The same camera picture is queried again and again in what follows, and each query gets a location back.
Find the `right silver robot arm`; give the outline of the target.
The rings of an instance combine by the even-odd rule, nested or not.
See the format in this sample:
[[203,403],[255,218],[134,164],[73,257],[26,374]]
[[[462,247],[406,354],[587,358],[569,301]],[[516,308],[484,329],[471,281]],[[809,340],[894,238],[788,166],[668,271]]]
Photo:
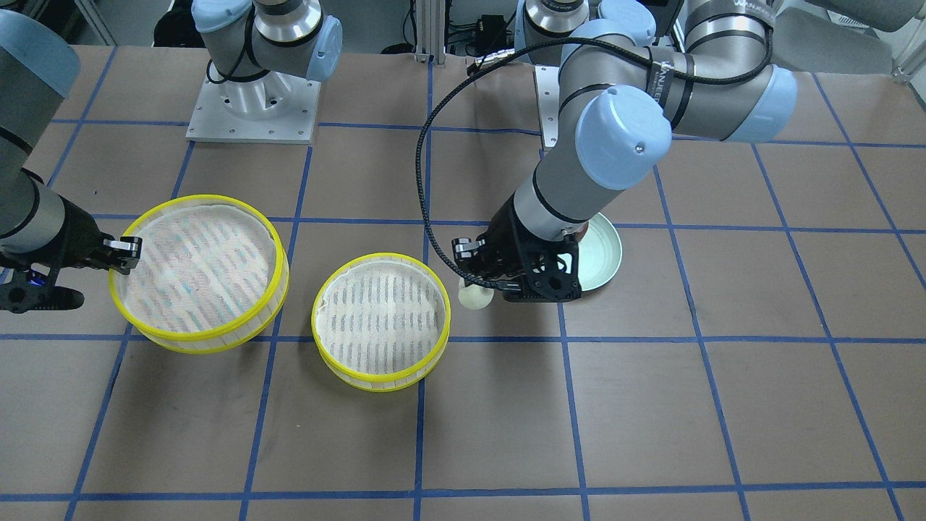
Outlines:
[[79,71],[79,57],[53,30],[2,11],[1,250],[12,277],[2,284],[1,303],[10,313],[79,309],[83,294],[57,284],[62,269],[126,276],[141,260],[141,238],[103,233],[88,212],[25,167]]

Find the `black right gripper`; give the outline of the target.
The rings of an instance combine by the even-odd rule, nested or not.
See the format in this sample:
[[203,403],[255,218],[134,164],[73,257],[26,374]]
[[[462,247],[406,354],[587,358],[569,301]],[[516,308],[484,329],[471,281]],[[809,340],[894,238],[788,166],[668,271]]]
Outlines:
[[83,293],[56,284],[62,269],[114,270],[126,276],[137,267],[142,238],[122,235],[116,240],[100,231],[90,214],[67,200],[64,211],[61,230],[49,243],[37,250],[2,253],[2,267],[12,270],[11,280],[2,284],[2,310],[79,309],[84,303]]

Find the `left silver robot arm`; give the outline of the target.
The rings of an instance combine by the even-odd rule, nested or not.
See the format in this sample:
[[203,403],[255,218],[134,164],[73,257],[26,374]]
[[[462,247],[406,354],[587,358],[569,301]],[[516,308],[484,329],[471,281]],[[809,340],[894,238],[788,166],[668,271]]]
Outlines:
[[678,52],[654,46],[638,1],[520,1],[516,49],[558,68],[558,142],[479,237],[453,241],[460,303],[579,299],[581,234],[674,133],[773,139],[797,99],[794,73],[773,63],[779,19],[777,1],[692,1]]

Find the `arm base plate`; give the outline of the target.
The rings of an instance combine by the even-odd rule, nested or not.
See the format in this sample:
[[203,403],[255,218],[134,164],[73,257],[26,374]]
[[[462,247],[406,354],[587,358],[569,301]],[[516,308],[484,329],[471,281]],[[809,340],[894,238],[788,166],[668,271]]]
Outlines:
[[552,149],[559,138],[559,68],[535,65],[535,89],[543,149]]
[[196,143],[309,145],[321,83],[278,72],[252,82],[205,80],[186,138]]

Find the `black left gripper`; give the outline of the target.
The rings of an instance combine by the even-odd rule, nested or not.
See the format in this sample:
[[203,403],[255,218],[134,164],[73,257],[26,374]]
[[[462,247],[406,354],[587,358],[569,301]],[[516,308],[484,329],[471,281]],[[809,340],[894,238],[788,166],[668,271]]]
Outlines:
[[520,221],[509,198],[475,240],[452,241],[454,263],[467,286],[502,293],[511,302],[566,302],[582,296],[574,234],[542,240]]

